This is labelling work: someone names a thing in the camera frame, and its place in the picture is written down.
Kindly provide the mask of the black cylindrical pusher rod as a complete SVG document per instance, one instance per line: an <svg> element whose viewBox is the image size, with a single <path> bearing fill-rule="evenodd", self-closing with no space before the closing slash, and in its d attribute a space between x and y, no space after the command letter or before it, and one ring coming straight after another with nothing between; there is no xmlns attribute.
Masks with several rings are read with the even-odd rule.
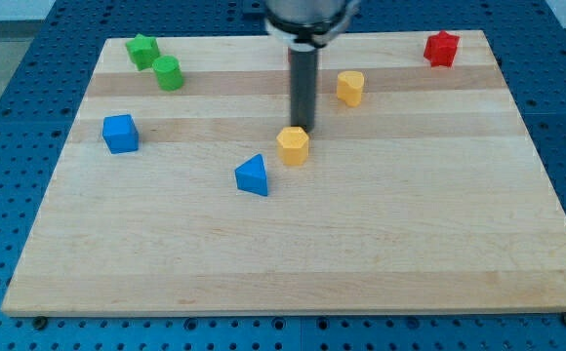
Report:
<svg viewBox="0 0 566 351"><path fill-rule="evenodd" d="M310 133L315 125L316 88L319 52L291 50L290 63L290 125Z"/></svg>

